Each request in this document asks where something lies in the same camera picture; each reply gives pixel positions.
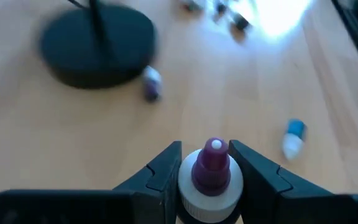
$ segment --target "white nozzle tip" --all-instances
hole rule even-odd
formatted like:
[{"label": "white nozzle tip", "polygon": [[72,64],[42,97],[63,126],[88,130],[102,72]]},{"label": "white nozzle tip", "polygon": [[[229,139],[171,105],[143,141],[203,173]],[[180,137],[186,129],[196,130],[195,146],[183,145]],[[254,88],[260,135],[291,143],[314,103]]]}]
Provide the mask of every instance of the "white nozzle tip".
[{"label": "white nozzle tip", "polygon": [[214,140],[211,143],[213,149],[220,149],[222,147],[222,142],[220,140]]}]

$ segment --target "purple bottle cap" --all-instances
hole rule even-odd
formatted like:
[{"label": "purple bottle cap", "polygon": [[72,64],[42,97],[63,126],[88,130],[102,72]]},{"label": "purple bottle cap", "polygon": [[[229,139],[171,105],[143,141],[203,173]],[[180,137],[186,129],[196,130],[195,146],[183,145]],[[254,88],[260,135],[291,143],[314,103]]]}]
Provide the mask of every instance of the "purple bottle cap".
[{"label": "purple bottle cap", "polygon": [[160,97],[160,84],[155,80],[147,80],[144,84],[146,100],[154,101]]},{"label": "purple bottle cap", "polygon": [[230,182],[229,146],[219,138],[210,138],[198,154],[191,178],[198,191],[207,196],[223,193]]}]

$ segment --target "small bottle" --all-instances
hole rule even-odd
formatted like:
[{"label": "small bottle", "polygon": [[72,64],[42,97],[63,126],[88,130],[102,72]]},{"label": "small bottle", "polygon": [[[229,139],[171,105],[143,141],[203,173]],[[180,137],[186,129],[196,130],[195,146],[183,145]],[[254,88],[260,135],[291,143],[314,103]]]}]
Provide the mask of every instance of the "small bottle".
[{"label": "small bottle", "polygon": [[224,1],[218,0],[216,3],[216,11],[218,14],[223,14],[227,9],[227,5]]},{"label": "small bottle", "polygon": [[153,102],[161,97],[161,75],[156,69],[147,66],[144,70],[144,95],[147,101]]},{"label": "small bottle", "polygon": [[181,0],[185,9],[189,11],[200,11],[204,8],[205,0]]},{"label": "small bottle", "polygon": [[220,223],[227,219],[239,201],[242,172],[228,154],[229,146],[210,138],[204,148],[188,155],[180,165],[178,188],[187,214],[193,220],[183,223]]},{"label": "small bottle", "polygon": [[234,19],[234,26],[239,31],[244,31],[249,25],[248,20],[239,13],[236,13],[233,19]]},{"label": "small bottle", "polygon": [[303,148],[306,125],[299,119],[291,119],[288,122],[288,129],[283,139],[283,152],[288,160],[299,155]]}]

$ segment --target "lamp base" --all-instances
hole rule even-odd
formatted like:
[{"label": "lamp base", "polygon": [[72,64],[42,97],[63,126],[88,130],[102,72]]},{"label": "lamp base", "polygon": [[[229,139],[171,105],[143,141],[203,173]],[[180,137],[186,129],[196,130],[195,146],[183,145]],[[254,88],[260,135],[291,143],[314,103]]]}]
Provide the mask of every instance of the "lamp base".
[{"label": "lamp base", "polygon": [[77,88],[108,88],[126,83],[150,64],[155,28],[139,11],[102,6],[106,41],[101,45],[89,9],[64,12],[40,39],[42,57],[63,83]]}]

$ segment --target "wooden table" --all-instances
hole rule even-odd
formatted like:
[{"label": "wooden table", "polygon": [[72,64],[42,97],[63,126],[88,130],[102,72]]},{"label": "wooden table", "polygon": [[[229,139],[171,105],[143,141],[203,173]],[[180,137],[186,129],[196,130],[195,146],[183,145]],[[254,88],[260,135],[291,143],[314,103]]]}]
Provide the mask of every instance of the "wooden table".
[{"label": "wooden table", "polygon": [[[52,78],[37,39],[70,3],[0,0],[0,190],[111,189],[176,139],[185,156],[221,136],[328,190],[358,192],[358,53],[337,12],[329,0],[304,13],[290,0],[255,2],[254,27],[234,38],[210,5],[191,16],[176,0],[125,1],[158,29],[163,99],[148,104],[139,80],[86,91]],[[308,133],[287,162],[290,118]]]}]

